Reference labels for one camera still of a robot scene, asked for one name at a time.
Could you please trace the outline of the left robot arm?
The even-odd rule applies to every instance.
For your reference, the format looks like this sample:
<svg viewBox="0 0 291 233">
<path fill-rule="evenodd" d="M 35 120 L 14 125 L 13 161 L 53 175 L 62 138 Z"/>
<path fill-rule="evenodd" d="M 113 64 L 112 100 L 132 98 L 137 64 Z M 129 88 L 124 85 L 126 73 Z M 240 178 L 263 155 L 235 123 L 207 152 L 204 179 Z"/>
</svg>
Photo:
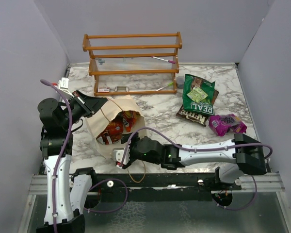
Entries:
<svg viewBox="0 0 291 233">
<path fill-rule="evenodd" d="M 82 117 L 91 117 L 107 102 L 106 98 L 74 91 L 63 103 L 47 98 L 38 104 L 43 123 L 40 150 L 47 172 L 47 207 L 44 225 L 38 233 L 83 233 L 83 209 L 87 192 L 97 187 L 92 167 L 79 168 L 70 175 L 72 161 L 72 125 Z"/>
</svg>

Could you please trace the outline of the beige paper bag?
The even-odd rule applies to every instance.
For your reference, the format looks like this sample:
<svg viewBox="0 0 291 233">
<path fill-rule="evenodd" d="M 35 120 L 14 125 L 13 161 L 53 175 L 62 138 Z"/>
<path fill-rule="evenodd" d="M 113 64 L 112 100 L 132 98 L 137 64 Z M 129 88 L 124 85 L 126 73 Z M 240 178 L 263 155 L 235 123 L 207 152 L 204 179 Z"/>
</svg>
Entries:
<svg viewBox="0 0 291 233">
<path fill-rule="evenodd" d="M 97 142 L 96 137 L 105 130 L 107 125 L 116 120 L 122 121 L 121 113 L 123 111 L 136 111 L 140 114 L 139 118 L 137 119 L 136 124 L 132 127 L 131 132 L 127 132 L 124 128 L 122 133 L 132 133 L 134 130 L 140 129 L 145 126 L 145 119 L 142 114 L 142 111 L 138 107 L 135 100 L 130 96 L 126 95 L 123 97 L 119 97 L 116 99 L 107 98 L 107 102 L 101 107 L 97 113 L 95 113 L 92 117 L 86 120 L 86 125 L 90 131 L 90 134 L 93 138 L 95 148 L 97 152 L 105 158 L 113 158 L 112 152 L 115 148 L 124 148 L 126 143 L 121 144 L 121 140 L 119 140 L 115 144 L 111 145 L 102 145 Z"/>
</svg>

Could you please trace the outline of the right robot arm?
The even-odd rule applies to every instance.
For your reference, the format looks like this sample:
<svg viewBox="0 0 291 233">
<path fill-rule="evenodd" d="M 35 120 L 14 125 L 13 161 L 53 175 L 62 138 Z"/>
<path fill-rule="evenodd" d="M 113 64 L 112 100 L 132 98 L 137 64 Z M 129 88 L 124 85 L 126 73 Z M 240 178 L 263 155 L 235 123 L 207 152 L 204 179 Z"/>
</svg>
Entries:
<svg viewBox="0 0 291 233">
<path fill-rule="evenodd" d="M 176 170 L 201 163 L 224 163 L 215 169 L 213 184 L 224 190 L 240 176 L 264 175 L 267 172 L 263 145 L 243 134 L 235 134 L 233 139 L 221 143 L 201 146 L 161 144 L 145 136 L 139 138 L 125 135 L 127 148 L 113 150 L 113 158 L 118 168 L 126 169 L 134 161 L 140 160 L 160 165 L 167 170 Z"/>
</svg>

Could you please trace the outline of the small red white box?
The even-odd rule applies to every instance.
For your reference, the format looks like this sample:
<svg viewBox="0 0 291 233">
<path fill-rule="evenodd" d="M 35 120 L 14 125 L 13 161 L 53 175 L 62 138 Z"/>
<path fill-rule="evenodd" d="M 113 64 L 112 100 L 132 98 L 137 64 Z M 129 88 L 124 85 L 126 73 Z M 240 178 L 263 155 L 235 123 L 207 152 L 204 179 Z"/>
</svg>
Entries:
<svg viewBox="0 0 291 233">
<path fill-rule="evenodd" d="M 98 92 L 99 93 L 109 93 L 110 92 L 110 88 L 109 87 L 99 87 L 98 88 Z"/>
</svg>

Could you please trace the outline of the light green snack packet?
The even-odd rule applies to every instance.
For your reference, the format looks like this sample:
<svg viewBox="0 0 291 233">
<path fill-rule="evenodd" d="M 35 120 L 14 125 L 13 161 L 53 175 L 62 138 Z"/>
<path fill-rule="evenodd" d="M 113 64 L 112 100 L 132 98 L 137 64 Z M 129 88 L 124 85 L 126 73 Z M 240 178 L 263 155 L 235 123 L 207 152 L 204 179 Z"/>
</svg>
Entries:
<svg viewBox="0 0 291 233">
<path fill-rule="evenodd" d="M 207 97 L 207 93 L 204 92 L 199 87 L 194 87 L 188 94 L 187 97 L 189 97 L 192 101 L 199 103 L 202 100 L 204 100 Z"/>
</svg>

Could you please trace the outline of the brown kettle chips bag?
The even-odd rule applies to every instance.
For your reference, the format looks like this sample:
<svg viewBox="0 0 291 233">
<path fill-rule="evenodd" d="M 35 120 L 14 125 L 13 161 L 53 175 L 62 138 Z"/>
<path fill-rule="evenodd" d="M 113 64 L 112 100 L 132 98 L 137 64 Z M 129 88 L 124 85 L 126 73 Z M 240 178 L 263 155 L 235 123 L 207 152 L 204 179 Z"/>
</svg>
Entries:
<svg viewBox="0 0 291 233">
<path fill-rule="evenodd" d="M 219 92 L 215 90 L 212 101 L 210 103 L 204 100 L 196 103 L 190 98 L 186 98 L 189 100 L 187 102 L 189 105 L 187 107 L 181 105 L 180 109 L 176 113 L 176 116 L 206 126 L 206 122 L 209 117 L 214 115 L 213 104 L 215 103 L 218 94 Z"/>
</svg>

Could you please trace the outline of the wooden three-tier shelf rack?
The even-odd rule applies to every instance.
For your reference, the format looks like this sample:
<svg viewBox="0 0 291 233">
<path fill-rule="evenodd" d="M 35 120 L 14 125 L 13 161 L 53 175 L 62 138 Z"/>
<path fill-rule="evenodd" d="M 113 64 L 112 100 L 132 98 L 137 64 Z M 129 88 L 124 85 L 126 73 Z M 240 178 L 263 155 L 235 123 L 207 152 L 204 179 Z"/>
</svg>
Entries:
<svg viewBox="0 0 291 233">
<path fill-rule="evenodd" d="M 94 40 L 138 39 L 138 38 L 168 38 L 174 37 L 174 43 L 168 44 L 127 44 L 96 46 Z M 94 95 L 155 95 L 176 94 L 176 74 L 179 73 L 178 51 L 182 49 L 181 33 L 146 33 L 146 34 L 113 34 L 88 35 L 85 34 L 82 49 L 89 53 L 88 73 L 94 77 Z M 176 64 L 151 58 L 152 56 L 172 60 Z M 99 78 L 103 75 L 137 75 L 137 74 L 170 74 L 173 82 L 171 90 L 161 91 L 132 91 L 99 93 Z"/>
</svg>

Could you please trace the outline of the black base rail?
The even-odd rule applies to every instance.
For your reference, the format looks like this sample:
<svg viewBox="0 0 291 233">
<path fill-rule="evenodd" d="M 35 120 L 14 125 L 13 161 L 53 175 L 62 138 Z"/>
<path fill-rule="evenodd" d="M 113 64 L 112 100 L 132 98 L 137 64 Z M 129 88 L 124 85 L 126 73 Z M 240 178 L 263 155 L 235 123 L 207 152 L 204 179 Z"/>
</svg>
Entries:
<svg viewBox="0 0 291 233">
<path fill-rule="evenodd" d="M 212 192 L 239 191 L 239 184 L 224 184 L 211 173 L 137 173 L 135 183 L 127 173 L 103 174 L 92 172 L 89 184 L 82 194 L 89 200 L 101 202 L 159 202 L 159 201 L 212 201 Z"/>
</svg>

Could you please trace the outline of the orange red snack bag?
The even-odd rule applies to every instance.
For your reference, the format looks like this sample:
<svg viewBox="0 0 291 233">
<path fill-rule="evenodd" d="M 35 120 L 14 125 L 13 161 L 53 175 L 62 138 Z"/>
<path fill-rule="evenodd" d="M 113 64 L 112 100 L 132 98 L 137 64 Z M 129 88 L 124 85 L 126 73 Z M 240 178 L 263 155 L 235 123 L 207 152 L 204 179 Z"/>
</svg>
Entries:
<svg viewBox="0 0 291 233">
<path fill-rule="evenodd" d="M 115 144 L 121 140 L 123 131 L 124 128 L 121 120 L 112 121 L 107 125 L 105 130 L 96 137 L 96 140 L 102 145 Z"/>
</svg>

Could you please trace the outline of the small grey plastic cup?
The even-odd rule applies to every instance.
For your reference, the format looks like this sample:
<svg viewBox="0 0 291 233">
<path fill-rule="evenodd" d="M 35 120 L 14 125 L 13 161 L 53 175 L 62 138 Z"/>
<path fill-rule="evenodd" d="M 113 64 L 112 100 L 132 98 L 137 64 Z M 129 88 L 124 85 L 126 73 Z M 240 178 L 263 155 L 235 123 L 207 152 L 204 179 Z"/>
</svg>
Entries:
<svg viewBox="0 0 291 233">
<path fill-rule="evenodd" d="M 178 76 L 176 77 L 176 86 L 178 89 L 183 89 L 185 83 L 185 77 L 184 76 Z"/>
</svg>

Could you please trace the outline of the green capped white marker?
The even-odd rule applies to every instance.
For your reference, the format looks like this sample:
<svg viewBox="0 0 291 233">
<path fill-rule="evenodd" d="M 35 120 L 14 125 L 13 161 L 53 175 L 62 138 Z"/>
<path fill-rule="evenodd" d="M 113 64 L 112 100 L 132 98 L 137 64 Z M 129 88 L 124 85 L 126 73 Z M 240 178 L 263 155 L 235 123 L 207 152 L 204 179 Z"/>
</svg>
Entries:
<svg viewBox="0 0 291 233">
<path fill-rule="evenodd" d="M 163 87 L 160 87 L 159 89 L 157 89 L 156 91 L 161 91 L 161 90 L 163 90 L 163 89 L 165 89 L 165 88 L 167 88 L 167 87 L 169 87 L 169 86 L 172 86 L 173 85 L 173 82 L 171 82 L 171 83 L 169 83 L 169 84 L 167 84 L 167 85 L 165 85 L 165 86 L 163 86 Z"/>
</svg>

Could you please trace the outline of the pink capped white marker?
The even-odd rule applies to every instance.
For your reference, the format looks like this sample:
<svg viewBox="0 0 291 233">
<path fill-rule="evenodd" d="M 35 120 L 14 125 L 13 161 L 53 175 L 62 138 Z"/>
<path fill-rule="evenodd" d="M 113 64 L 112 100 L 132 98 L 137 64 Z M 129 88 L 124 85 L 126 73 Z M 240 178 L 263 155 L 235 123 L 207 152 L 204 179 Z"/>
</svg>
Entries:
<svg viewBox="0 0 291 233">
<path fill-rule="evenodd" d="M 160 61 L 164 61 L 164 62 L 168 62 L 171 64 L 176 64 L 176 62 L 174 62 L 172 60 L 168 60 L 168 59 L 164 59 L 164 58 L 160 58 L 160 57 L 156 57 L 156 56 L 152 56 L 151 58 L 156 59 L 156 60 L 160 60 Z"/>
</svg>

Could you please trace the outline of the green real chips bag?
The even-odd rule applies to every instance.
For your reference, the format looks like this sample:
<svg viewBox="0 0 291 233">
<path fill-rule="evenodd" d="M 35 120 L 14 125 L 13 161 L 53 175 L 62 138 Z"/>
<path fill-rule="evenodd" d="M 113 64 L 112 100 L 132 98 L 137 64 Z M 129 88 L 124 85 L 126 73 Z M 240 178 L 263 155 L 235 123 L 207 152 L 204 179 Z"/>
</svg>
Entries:
<svg viewBox="0 0 291 233">
<path fill-rule="evenodd" d="M 213 98 L 215 82 L 207 81 L 198 76 L 185 74 L 182 94 L 183 108 L 185 111 L 213 116 Z"/>
</svg>

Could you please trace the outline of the magenta candy bag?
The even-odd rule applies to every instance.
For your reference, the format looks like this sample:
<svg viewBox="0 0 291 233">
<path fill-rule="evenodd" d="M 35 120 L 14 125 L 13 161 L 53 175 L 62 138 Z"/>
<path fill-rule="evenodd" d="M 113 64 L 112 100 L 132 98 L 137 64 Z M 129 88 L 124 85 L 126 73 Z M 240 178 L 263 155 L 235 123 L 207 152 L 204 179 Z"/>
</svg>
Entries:
<svg viewBox="0 0 291 233">
<path fill-rule="evenodd" d="M 224 136 L 228 132 L 246 133 L 247 130 L 247 126 L 234 114 L 210 116 L 209 127 L 218 136 Z"/>
</svg>

